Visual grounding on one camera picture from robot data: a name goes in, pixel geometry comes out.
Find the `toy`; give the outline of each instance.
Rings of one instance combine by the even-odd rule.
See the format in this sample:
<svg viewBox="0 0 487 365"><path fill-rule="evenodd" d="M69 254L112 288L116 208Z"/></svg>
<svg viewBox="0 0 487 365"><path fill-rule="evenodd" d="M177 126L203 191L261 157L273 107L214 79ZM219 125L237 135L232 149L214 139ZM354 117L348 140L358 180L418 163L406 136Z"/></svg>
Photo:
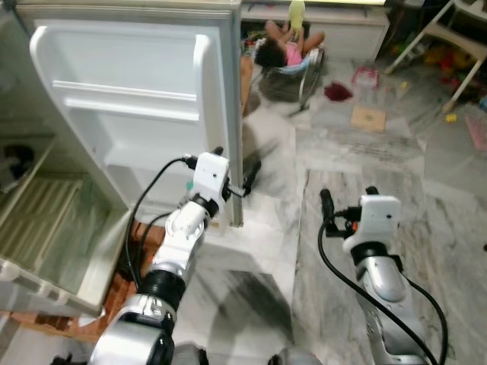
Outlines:
<svg viewBox="0 0 487 365"><path fill-rule="evenodd" d="M456 70L464 70L475 64L475 59L462 49L453 48L446 44L432 47L424 57L426 65L440 65L444 78L451 78Z"/></svg>
<svg viewBox="0 0 487 365"><path fill-rule="evenodd" d="M447 114L445 117L444 117L444 120L448 123L448 124L453 124L457 121L457 114L454 114L454 113L451 113L451 114Z"/></svg>
<svg viewBox="0 0 487 365"><path fill-rule="evenodd" d="M289 19L291 20L291 28L298 31L303 27L304 19L304 0L292 0L289 4Z"/></svg>
<svg viewBox="0 0 487 365"><path fill-rule="evenodd" d="M375 68L361 66L353 75L352 84L376 90L379 87L379 71Z"/></svg>

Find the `black hair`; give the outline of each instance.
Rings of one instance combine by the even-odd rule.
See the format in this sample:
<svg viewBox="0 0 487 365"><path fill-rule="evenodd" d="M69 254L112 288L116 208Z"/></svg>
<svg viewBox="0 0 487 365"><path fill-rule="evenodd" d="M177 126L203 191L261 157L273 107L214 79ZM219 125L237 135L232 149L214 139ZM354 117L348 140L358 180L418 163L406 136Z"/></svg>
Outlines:
<svg viewBox="0 0 487 365"><path fill-rule="evenodd" d="M273 38L267 38L258 48L255 61L262 67L284 67L287 64L286 53Z"/></svg>

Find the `red cloth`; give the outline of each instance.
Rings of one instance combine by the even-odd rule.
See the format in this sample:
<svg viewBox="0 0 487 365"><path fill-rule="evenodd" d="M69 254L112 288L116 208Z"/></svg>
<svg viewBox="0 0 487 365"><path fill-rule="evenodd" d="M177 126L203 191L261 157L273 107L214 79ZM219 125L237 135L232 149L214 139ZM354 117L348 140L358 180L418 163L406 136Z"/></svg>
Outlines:
<svg viewBox="0 0 487 365"><path fill-rule="evenodd" d="M353 97L352 92L338 82L332 82L331 85L325 87L325 95L331 101L344 101Z"/></svg>

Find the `child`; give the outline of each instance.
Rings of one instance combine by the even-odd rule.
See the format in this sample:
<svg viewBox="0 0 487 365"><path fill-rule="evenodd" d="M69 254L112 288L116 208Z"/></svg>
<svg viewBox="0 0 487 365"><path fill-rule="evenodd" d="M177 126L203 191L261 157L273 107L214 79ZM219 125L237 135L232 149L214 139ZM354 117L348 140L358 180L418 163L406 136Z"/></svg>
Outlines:
<svg viewBox="0 0 487 365"><path fill-rule="evenodd" d="M267 39L256 52L256 64L262 67L299 65L309 51L317 48L325 39L319 32L304 40L304 29L298 31L298 42L291 42L294 30L286 23L282 28L273 21L266 23Z"/></svg>

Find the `pink shirt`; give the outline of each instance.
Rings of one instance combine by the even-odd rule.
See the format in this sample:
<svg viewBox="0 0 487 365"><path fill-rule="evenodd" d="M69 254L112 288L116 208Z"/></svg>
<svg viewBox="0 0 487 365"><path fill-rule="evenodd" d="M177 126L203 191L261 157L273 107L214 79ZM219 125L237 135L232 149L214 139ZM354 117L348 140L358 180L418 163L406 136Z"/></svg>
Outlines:
<svg viewBox="0 0 487 365"><path fill-rule="evenodd" d="M286 43L286 56L288 57L288 66L299 65L303 57L298 51L298 45L294 42Z"/></svg>

